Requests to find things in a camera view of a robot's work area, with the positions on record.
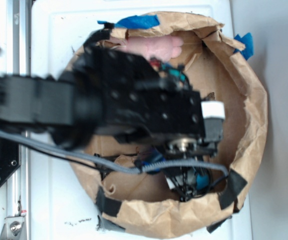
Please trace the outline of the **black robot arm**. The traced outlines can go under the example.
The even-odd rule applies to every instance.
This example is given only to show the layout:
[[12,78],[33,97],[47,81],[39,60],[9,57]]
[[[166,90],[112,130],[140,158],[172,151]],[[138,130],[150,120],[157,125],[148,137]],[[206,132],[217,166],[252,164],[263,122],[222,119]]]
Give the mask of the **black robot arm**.
[[89,46],[58,79],[0,76],[0,130],[49,132],[71,150],[94,135],[120,144],[214,155],[223,138],[224,104],[193,90],[180,71],[164,76],[144,57]]

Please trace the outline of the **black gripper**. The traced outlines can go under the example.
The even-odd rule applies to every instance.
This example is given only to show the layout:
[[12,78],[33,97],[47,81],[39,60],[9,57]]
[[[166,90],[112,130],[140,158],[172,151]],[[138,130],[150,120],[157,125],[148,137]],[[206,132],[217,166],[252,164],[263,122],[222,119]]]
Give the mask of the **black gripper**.
[[185,75],[160,76],[141,56],[93,48],[104,117],[98,135],[121,144],[163,146],[165,153],[215,156],[223,139],[224,104],[193,90]]

